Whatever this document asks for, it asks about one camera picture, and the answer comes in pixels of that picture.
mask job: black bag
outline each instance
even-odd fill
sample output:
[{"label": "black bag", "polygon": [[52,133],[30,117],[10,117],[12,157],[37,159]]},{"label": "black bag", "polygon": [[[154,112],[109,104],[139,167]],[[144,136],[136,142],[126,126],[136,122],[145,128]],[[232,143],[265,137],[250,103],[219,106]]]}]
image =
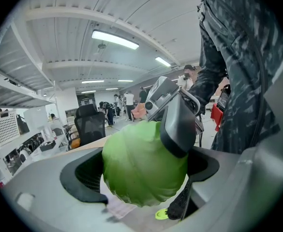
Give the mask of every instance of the black bag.
[{"label": "black bag", "polygon": [[16,115],[16,121],[17,121],[17,125],[19,126],[19,131],[20,134],[25,134],[27,132],[29,132],[29,127],[27,126],[27,123],[24,122],[22,119],[24,119],[23,117],[21,117],[19,114]]}]

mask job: pink object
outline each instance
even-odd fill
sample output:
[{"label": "pink object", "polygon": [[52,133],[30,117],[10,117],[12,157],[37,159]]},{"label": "pink object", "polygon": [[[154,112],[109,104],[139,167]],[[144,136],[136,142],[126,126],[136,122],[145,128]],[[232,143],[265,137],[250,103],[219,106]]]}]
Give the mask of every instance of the pink object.
[{"label": "pink object", "polygon": [[144,103],[138,103],[137,107],[132,110],[135,118],[142,118],[146,115],[146,109]]}]

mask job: green cabbage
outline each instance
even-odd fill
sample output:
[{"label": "green cabbage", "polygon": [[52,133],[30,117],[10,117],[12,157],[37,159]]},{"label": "green cabbage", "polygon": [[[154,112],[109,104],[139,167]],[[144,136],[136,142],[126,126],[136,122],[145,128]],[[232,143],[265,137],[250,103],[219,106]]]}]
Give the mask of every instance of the green cabbage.
[{"label": "green cabbage", "polygon": [[104,145],[104,181],[126,203],[158,205],[174,196],[184,181],[187,157],[176,158],[163,146],[160,124],[126,126]]}]

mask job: white ceiling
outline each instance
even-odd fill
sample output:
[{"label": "white ceiling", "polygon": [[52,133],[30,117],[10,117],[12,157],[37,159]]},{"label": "white ceiling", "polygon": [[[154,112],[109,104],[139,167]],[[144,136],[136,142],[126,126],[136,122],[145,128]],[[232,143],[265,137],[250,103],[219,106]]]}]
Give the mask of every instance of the white ceiling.
[{"label": "white ceiling", "polygon": [[[0,69],[30,66],[12,77],[36,76],[32,89],[60,88],[105,90],[131,85],[174,69],[196,63],[200,54],[197,5],[200,0],[24,0],[15,22],[0,46]],[[94,29],[107,31],[140,45],[136,50],[92,39]],[[81,84],[81,80],[104,83]]]}]

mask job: ceiling light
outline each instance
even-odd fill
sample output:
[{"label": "ceiling light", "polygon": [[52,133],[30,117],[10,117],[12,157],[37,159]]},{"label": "ceiling light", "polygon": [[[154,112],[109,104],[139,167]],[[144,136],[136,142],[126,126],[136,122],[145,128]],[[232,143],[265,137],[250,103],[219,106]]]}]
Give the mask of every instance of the ceiling light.
[{"label": "ceiling light", "polygon": [[103,41],[108,41],[108,42],[120,44],[120,45],[129,47],[129,48],[134,49],[134,50],[136,50],[139,47],[138,44],[136,44],[132,41],[126,40],[122,37],[119,37],[119,36],[111,34],[111,33],[105,33],[105,32],[98,31],[98,30],[93,31],[92,38],[97,39],[97,40],[103,40]]},{"label": "ceiling light", "polygon": [[118,80],[118,82],[128,82],[128,83],[131,83],[131,82],[133,82],[133,80]]},{"label": "ceiling light", "polygon": [[87,93],[93,93],[93,92],[96,92],[96,90],[91,90],[91,91],[83,91],[83,92],[81,92],[81,94],[87,94]]},{"label": "ceiling light", "polygon": [[90,81],[82,81],[81,83],[103,83],[104,80],[90,80]]},{"label": "ceiling light", "polygon": [[170,63],[167,63],[164,59],[160,58],[160,57],[157,57],[155,59],[156,61],[159,61],[160,63],[162,63],[163,65],[167,66],[167,67],[170,67]]}]

